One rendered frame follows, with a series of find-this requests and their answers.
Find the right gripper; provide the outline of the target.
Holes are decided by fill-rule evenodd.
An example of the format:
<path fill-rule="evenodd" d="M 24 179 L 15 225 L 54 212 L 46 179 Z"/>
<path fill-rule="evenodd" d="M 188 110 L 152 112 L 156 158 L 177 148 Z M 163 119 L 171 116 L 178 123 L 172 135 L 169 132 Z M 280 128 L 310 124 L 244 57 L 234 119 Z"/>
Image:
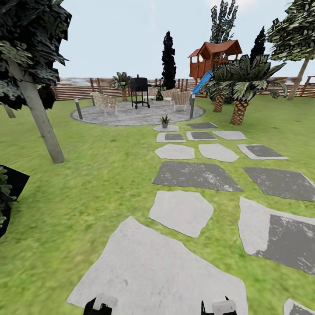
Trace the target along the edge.
<path fill-rule="evenodd" d="M 214 313 L 208 313 L 208 314 L 206 313 L 203 301 L 201 301 L 201 315 L 214 315 Z M 237 312 L 236 311 L 229 312 L 229 313 L 225 313 L 223 315 L 237 315 Z"/>

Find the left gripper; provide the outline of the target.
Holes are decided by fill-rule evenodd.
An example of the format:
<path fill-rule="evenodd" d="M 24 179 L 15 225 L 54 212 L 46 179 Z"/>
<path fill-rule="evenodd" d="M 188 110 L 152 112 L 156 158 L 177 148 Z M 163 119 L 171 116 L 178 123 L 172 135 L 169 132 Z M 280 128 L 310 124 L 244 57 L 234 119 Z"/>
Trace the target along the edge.
<path fill-rule="evenodd" d="M 83 315 L 111 315 L 112 313 L 112 308 L 109 308 L 106 305 L 103 305 L 100 310 L 94 310 L 93 305 L 93 302 L 88 302 L 85 306 Z"/>

